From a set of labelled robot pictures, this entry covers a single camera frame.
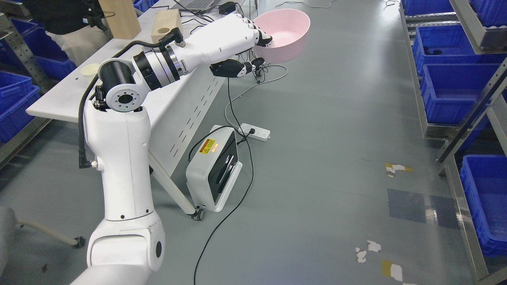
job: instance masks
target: power strip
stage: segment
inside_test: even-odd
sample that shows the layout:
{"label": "power strip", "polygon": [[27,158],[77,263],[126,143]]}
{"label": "power strip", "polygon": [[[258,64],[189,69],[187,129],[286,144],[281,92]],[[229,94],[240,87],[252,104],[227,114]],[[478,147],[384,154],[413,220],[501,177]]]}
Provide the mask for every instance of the power strip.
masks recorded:
{"label": "power strip", "polygon": [[251,129],[254,129],[255,133],[250,134],[248,137],[253,137],[253,138],[256,138],[256,139],[262,140],[262,141],[267,141],[271,137],[270,136],[270,134],[271,134],[270,130],[266,130],[266,129],[263,129],[263,128],[255,127],[255,126],[252,126],[252,125],[249,125],[249,124],[245,124],[245,123],[241,124],[241,128],[239,129],[239,131],[241,132],[241,130],[243,130],[243,134],[247,135],[248,132],[250,132]]}

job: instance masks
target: wooden block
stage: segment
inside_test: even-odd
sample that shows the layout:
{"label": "wooden block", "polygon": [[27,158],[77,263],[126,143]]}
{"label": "wooden block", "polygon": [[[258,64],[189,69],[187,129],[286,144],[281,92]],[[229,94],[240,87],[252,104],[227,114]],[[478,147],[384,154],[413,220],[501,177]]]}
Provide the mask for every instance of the wooden block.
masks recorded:
{"label": "wooden block", "polygon": [[115,39],[131,40],[141,31],[132,0],[98,0],[98,2],[103,11],[114,13],[114,16],[107,17],[106,21]]}
{"label": "wooden block", "polygon": [[172,29],[178,27],[183,33],[182,20],[178,9],[162,10],[157,12],[155,24],[153,25],[152,41],[154,43],[165,36]]}

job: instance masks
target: warning label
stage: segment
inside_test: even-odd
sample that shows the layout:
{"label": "warning label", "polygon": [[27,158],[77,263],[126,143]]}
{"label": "warning label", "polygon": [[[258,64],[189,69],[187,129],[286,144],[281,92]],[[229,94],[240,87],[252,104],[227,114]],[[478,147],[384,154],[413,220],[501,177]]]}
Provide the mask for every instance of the warning label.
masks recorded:
{"label": "warning label", "polygon": [[214,139],[207,139],[206,142],[202,145],[201,150],[199,150],[200,153],[208,154],[209,150],[211,150],[211,147],[215,143]]}

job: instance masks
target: black shirt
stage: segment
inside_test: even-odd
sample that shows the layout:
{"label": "black shirt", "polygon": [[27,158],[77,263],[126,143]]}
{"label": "black shirt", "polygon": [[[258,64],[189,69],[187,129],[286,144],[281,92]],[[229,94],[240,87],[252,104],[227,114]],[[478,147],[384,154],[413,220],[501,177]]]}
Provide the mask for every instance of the black shirt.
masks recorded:
{"label": "black shirt", "polygon": [[83,23],[89,14],[84,0],[23,0],[23,5],[48,32],[66,34],[87,25]]}

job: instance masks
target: white power supply box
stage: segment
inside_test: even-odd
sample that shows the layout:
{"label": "white power supply box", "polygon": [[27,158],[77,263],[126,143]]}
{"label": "white power supply box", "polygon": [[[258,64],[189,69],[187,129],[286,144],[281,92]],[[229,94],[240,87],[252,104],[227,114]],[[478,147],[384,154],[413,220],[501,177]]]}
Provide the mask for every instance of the white power supply box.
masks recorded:
{"label": "white power supply box", "polygon": [[[220,126],[214,125],[211,131]],[[187,167],[187,186],[196,206],[219,212],[231,193],[243,165],[236,149],[236,134],[222,128],[203,140]]]}

